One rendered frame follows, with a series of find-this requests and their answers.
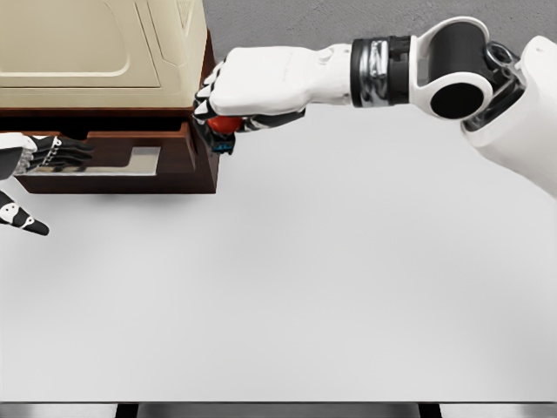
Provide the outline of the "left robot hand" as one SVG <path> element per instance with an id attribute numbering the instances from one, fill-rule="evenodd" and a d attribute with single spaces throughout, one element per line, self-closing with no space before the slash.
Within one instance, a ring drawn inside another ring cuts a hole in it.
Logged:
<path id="1" fill-rule="evenodd" d="M 61 170 L 79 167 L 92 158 L 93 146 L 61 136 L 0 134 L 0 180 L 27 174 L 39 167 Z M 50 229 L 0 190 L 0 225 L 47 236 Z"/>

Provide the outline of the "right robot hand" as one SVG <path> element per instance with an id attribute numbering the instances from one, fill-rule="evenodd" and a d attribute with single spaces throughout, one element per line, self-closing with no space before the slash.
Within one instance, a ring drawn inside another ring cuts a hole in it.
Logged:
<path id="1" fill-rule="evenodd" d="M 203 125 L 216 117 L 288 123 L 317 100 L 326 68 L 307 48 L 236 48 L 204 80 L 193 117 Z"/>

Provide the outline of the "red button switch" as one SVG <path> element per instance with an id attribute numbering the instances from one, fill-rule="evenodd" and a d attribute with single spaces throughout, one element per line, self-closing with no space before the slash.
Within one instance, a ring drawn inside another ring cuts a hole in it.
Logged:
<path id="1" fill-rule="evenodd" d="M 234 151 L 235 133 L 243 124 L 240 117 L 217 116 L 205 123 L 205 139 L 213 152 L 231 155 Z"/>

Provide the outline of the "brown wooden cabinet drawer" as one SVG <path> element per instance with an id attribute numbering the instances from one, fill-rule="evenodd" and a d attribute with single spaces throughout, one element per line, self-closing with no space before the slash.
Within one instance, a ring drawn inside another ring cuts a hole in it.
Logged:
<path id="1" fill-rule="evenodd" d="M 165 131 L 91 131 L 93 159 L 60 172 L 40 168 L 17 180 L 31 193 L 203 194 L 216 191 L 218 156 L 188 121 Z"/>

